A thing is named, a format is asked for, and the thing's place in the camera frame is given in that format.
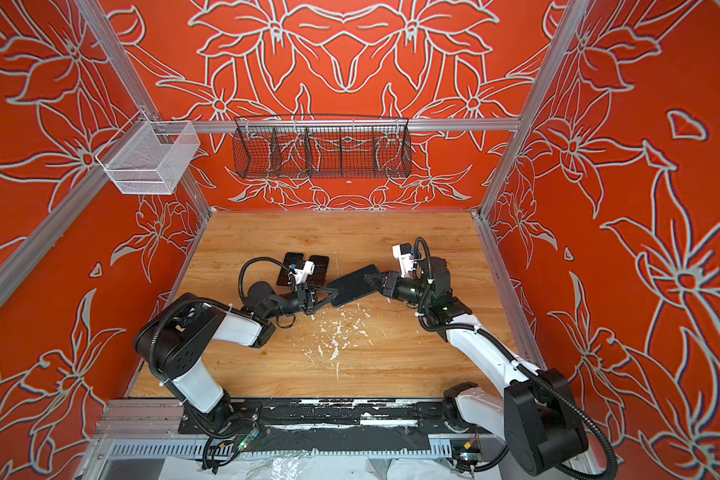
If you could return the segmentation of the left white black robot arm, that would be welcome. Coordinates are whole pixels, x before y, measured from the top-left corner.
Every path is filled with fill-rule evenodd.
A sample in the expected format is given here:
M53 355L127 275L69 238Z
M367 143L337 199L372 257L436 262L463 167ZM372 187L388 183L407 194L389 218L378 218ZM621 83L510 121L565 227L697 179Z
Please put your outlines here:
M269 263L280 269L288 291L278 294L258 281L245 284L248 269ZM226 439L244 421L234 411L229 393L212 377L202 361L213 340L248 348L261 348L283 318L312 315L331 303L337 290L325 285L326 256L308 259L288 254L282 261L255 257L243 264L238 275L240 309L208 297L185 293L161 311L136 334L134 351L151 374L178 399L192 425L211 439Z

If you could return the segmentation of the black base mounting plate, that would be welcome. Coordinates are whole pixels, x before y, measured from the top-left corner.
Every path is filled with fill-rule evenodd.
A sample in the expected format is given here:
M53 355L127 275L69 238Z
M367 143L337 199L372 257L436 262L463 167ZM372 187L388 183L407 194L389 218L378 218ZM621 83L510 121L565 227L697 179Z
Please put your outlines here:
M260 427L310 430L373 426L424 434L488 432L449 420L441 398L235 398L231 405L248 425Z

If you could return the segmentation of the clear plastic bin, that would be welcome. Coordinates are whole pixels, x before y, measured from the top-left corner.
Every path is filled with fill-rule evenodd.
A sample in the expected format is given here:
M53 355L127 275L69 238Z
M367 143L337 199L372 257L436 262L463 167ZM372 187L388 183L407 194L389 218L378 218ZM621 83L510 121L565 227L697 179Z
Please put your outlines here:
M95 156L125 195L170 195L200 148L191 122L139 119L116 134Z

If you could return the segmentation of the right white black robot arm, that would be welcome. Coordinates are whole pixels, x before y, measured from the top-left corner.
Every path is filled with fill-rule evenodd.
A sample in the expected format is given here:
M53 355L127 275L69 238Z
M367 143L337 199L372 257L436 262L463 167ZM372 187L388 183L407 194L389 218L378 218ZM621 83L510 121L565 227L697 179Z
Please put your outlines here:
M398 270L369 273L365 282L384 297L413 307L419 326L464 354L501 395L494 401L472 383L452 388L444 399L457 423L498 437L502 453L530 476L555 469L572 479L588 478L567 463L587 452L595 439L605 456L595 478L616 477L618 461L611 442L576 404L559 371L523 359L490 333L454 295L446 260L433 256L425 239L394 246L393 256Z

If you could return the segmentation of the black smartphone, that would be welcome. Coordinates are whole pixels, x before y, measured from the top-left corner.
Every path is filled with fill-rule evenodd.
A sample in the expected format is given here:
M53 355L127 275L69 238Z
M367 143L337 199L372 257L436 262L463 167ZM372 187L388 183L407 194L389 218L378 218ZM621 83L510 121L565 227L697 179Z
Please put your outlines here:
M377 293L377 291L367 283L367 279L365 278L365 274L373 270L378 270L378 268L375 265L368 265L330 281L327 287L338 290L336 297L332 298L333 301L331 305L334 308L340 308L368 295Z
M307 282L312 286L324 286L330 263L329 257L324 255L311 255L309 261L314 264L314 269L309 275Z
M292 283L291 271L295 269L304 260L304 254L298 252L286 252L282 263L285 265L278 274L276 281L277 286L287 287Z

